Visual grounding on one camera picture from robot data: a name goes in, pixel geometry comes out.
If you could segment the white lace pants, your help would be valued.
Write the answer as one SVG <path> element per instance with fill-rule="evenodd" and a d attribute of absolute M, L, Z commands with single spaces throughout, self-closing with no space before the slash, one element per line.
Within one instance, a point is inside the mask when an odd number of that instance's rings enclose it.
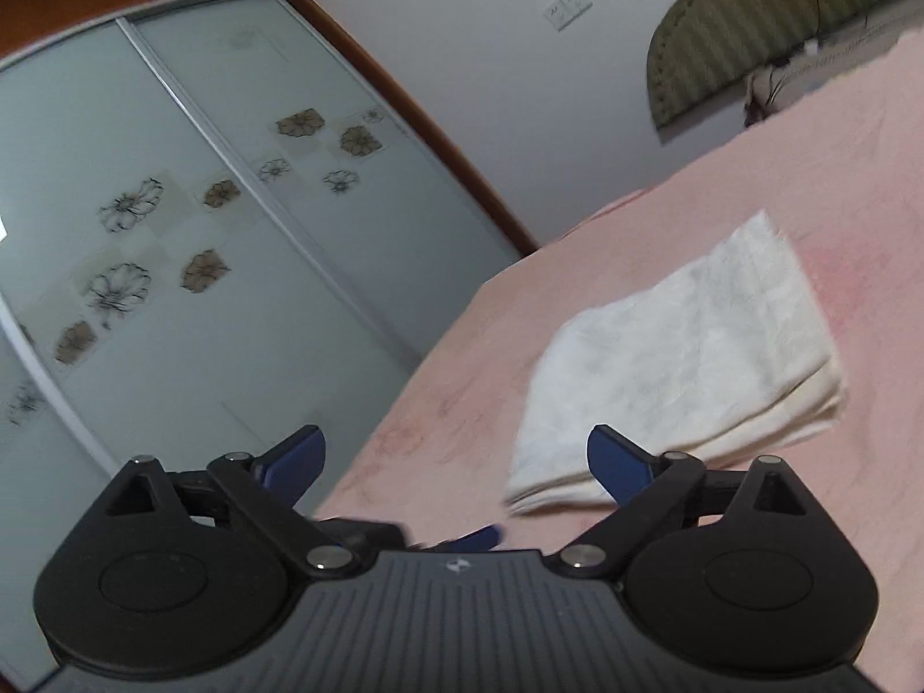
<path fill-rule="evenodd" d="M 609 502 L 592 429 L 649 454 L 726 465 L 836 424 L 845 379 L 796 251 L 766 213 L 645 291 L 581 311 L 535 365 L 504 505 L 513 515 Z"/>

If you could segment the frosted floral wardrobe door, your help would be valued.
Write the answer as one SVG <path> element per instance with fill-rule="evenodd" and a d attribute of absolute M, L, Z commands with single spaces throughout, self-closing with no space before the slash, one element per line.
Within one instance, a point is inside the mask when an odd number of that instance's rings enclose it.
<path fill-rule="evenodd" d="M 280 0 L 70 36 L 2 72 L 2 669 L 53 658 L 39 571 L 136 454 L 166 470 L 313 424 L 318 507 L 517 258 Z"/>

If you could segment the pink bed sheet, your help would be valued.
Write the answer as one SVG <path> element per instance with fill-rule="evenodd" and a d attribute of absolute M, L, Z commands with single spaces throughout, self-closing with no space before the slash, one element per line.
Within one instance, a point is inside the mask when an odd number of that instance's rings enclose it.
<path fill-rule="evenodd" d="M 888 596 L 922 583 L 922 37 L 476 294 L 321 505 L 554 551 L 614 507 L 598 424 L 785 455 Z"/>

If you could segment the beige patterned mattress cover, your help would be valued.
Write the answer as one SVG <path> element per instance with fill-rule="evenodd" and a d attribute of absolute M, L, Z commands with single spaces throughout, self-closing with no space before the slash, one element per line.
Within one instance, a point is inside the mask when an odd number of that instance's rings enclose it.
<path fill-rule="evenodd" d="M 843 73 L 889 52 L 908 30 L 922 27 L 922 9 L 893 9 L 863 17 L 825 38 L 810 39 L 792 53 L 753 70 L 746 81 L 744 127 L 781 113 Z"/>

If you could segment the olive green padded headboard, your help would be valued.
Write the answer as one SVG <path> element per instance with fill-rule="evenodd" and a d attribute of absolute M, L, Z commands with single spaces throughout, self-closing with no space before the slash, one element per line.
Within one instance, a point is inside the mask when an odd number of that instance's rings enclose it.
<path fill-rule="evenodd" d="M 651 120 L 670 127 L 753 69 L 891 0 L 677 0 L 651 36 Z"/>

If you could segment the white wall socket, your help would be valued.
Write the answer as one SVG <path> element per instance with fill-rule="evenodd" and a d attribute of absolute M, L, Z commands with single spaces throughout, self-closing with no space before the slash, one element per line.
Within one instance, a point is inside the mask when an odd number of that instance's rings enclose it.
<path fill-rule="evenodd" d="M 554 30 L 563 31 L 592 8 L 592 0 L 554 0 L 543 10 L 543 17 Z"/>

